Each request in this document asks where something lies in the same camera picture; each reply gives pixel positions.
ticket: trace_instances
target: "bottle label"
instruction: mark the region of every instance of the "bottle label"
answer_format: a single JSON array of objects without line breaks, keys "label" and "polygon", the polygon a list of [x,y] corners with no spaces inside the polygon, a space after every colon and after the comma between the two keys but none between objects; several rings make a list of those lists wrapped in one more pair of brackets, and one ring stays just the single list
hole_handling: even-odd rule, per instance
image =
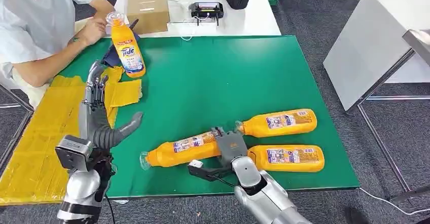
[{"label": "bottle label", "polygon": [[292,115],[278,115],[266,118],[269,129],[278,129],[296,124]]},{"label": "bottle label", "polygon": [[133,40],[127,41],[126,44],[121,45],[118,49],[118,55],[121,59],[122,65],[127,73],[140,72],[144,68],[144,63],[136,48],[131,44]]},{"label": "bottle label", "polygon": [[279,129],[296,124],[311,123],[312,118],[306,111],[297,111],[292,114],[274,115],[266,118],[269,129]]},{"label": "bottle label", "polygon": [[284,149],[268,149],[269,163],[317,163],[318,153],[312,149],[287,151]]},{"label": "bottle label", "polygon": [[213,138],[213,134],[211,132],[207,132],[187,139],[178,140],[173,143],[173,150],[175,153],[178,153],[192,147],[201,146],[204,145],[205,140],[209,140],[210,138]]}]

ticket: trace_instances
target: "gray carpet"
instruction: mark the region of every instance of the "gray carpet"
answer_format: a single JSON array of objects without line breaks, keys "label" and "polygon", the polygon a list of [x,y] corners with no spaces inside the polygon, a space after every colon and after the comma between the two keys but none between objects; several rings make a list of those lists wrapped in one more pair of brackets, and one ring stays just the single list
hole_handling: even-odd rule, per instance
[{"label": "gray carpet", "polygon": [[[377,196],[388,197],[399,193],[401,187],[360,113],[357,110],[351,115],[344,113],[322,64],[357,3],[358,0],[281,0],[273,12],[282,34],[297,36],[362,187]],[[88,7],[77,6],[78,19],[90,15]],[[425,84],[384,85],[378,91],[380,95],[408,93],[429,94],[430,91]],[[411,187],[428,183],[430,176],[426,169],[430,161],[426,156],[429,133],[422,132],[429,126],[428,106],[428,102],[365,104]],[[19,116],[10,112],[0,110],[0,115],[3,122],[9,122],[5,123],[8,126],[19,120]],[[0,146],[7,142],[10,131],[9,128],[0,131]],[[292,192],[290,197],[299,211],[314,223],[404,224],[429,217],[427,214],[403,215],[359,190]],[[429,208],[430,201],[425,196],[400,206],[412,211]],[[57,208],[58,205],[2,207],[0,223],[54,223]],[[139,199],[124,205],[113,203],[113,208],[117,223],[256,223],[232,196]],[[112,223],[106,201],[100,223]]]}]

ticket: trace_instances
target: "human hand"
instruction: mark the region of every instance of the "human hand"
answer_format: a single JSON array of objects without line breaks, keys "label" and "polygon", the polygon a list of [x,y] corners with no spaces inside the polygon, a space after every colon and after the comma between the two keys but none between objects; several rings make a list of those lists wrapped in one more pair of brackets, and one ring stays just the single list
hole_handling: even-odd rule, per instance
[{"label": "human hand", "polygon": [[105,27],[105,20],[101,18],[90,18],[77,37],[82,39],[86,46],[93,45],[106,35]]}]

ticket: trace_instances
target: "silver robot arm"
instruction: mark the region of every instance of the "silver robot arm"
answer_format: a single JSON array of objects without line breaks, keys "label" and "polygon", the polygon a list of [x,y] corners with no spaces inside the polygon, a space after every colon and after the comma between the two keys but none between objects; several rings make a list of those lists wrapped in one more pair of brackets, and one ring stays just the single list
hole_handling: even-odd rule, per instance
[{"label": "silver robot arm", "polygon": [[221,127],[212,133],[221,152],[222,168],[203,168],[201,161],[193,160],[188,165],[191,175],[208,181],[220,180],[233,172],[238,179],[234,195],[261,224],[312,224],[304,218],[288,198],[287,192],[266,171],[258,171],[247,155],[243,135],[239,132],[224,132]]},{"label": "silver robot arm", "polygon": [[232,168],[239,180],[234,195],[262,224],[312,224],[266,171],[258,171],[249,157],[238,157]]},{"label": "silver robot arm", "polygon": [[109,125],[104,107],[108,77],[100,78],[105,67],[91,66],[84,100],[79,108],[80,137],[66,135],[55,148],[65,169],[69,169],[66,194],[57,213],[59,223],[97,223],[101,202],[115,175],[110,148],[117,146],[140,125],[142,112],[118,129]]}]

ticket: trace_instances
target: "white shirt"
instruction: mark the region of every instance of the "white shirt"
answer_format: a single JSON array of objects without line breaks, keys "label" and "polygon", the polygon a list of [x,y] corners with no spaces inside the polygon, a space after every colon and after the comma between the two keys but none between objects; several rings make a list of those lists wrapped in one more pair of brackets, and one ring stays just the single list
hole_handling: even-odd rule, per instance
[{"label": "white shirt", "polygon": [[13,63],[47,58],[67,46],[75,30],[75,7],[92,0],[0,0],[0,72]]}]

